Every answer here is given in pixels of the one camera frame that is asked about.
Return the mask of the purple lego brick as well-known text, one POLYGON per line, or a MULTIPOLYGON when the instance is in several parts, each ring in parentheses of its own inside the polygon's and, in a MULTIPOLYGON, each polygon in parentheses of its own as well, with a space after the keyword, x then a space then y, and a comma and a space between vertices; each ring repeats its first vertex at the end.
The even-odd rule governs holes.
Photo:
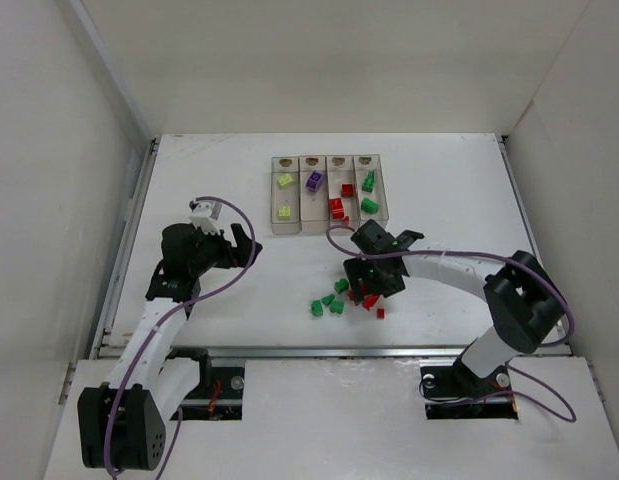
POLYGON ((323 186, 325 181, 325 173, 322 171, 314 170, 310 173, 306 181, 306 188, 312 193, 318 192, 323 186))

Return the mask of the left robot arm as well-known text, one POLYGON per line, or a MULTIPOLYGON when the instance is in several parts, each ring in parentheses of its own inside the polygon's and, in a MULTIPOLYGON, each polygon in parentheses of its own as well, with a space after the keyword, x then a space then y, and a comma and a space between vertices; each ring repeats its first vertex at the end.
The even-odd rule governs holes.
POLYGON ((144 310, 115 367, 78 403, 82 462, 115 476, 153 471, 165 452, 166 424, 201 382, 206 355, 173 354, 172 342, 196 303, 205 299, 200 279, 213 268, 246 270, 260 253, 251 226, 221 229, 177 223, 162 232, 162 258, 145 294, 144 310))

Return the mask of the yellow lego brick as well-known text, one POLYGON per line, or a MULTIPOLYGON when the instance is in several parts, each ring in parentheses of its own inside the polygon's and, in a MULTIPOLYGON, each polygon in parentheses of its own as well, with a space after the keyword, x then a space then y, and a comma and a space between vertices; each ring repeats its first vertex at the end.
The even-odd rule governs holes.
POLYGON ((278 208, 277 218, 279 220, 290 220, 291 219, 291 207, 288 205, 282 205, 278 208))
POLYGON ((280 189, 286 189, 293 186, 296 180, 292 174, 285 173, 276 178, 276 183, 280 189))

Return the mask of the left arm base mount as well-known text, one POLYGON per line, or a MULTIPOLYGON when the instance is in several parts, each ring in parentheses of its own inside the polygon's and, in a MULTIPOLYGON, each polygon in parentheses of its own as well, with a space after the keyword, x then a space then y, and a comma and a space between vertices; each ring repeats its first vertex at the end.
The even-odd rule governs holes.
POLYGON ((241 400, 245 383, 243 366, 211 366, 200 373, 200 381, 186 396, 187 401, 209 401, 218 392, 219 401, 241 400))

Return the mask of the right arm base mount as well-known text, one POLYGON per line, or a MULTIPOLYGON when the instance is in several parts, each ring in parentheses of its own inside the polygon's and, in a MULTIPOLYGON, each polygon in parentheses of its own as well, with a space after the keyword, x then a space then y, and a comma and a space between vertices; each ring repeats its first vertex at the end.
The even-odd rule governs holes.
POLYGON ((501 365, 486 378, 479 378, 468 368, 458 365, 424 365, 420 367, 421 391, 435 401, 480 398, 501 389, 497 376, 509 379, 507 368, 501 365))

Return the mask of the red square lego brick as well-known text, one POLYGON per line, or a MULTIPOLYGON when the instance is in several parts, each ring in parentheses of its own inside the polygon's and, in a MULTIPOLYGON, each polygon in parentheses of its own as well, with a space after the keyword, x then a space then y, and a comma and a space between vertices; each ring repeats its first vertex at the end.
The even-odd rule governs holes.
POLYGON ((355 189, 352 184, 343 184, 341 186, 341 196, 343 198, 352 198, 355 194, 355 189))

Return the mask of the red lego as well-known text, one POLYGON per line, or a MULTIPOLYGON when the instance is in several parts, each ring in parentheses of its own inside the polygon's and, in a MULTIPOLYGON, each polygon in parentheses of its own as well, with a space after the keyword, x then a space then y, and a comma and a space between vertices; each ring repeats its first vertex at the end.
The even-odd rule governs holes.
POLYGON ((330 198, 329 209, 333 220, 345 218, 345 208, 341 198, 330 198))

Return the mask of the green lego stack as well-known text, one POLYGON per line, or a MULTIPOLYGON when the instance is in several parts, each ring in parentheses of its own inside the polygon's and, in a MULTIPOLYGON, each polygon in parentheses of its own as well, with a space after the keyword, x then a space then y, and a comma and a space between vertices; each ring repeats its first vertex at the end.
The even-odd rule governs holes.
POLYGON ((367 193, 372 193, 375 187, 375 172, 369 171, 362 183, 362 190, 367 193))

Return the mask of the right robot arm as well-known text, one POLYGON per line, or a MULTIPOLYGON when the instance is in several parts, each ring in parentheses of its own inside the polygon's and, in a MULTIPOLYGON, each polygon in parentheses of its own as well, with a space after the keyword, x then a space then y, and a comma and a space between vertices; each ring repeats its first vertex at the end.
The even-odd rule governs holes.
POLYGON ((505 257, 444 249, 420 232, 394 236, 374 220, 350 240, 356 250, 341 252, 348 256, 343 267, 356 303, 401 293, 407 278, 435 281, 486 303, 492 326, 455 360, 452 371, 460 380, 486 379, 514 357, 535 353, 562 319, 574 325, 565 298, 529 252, 505 257))

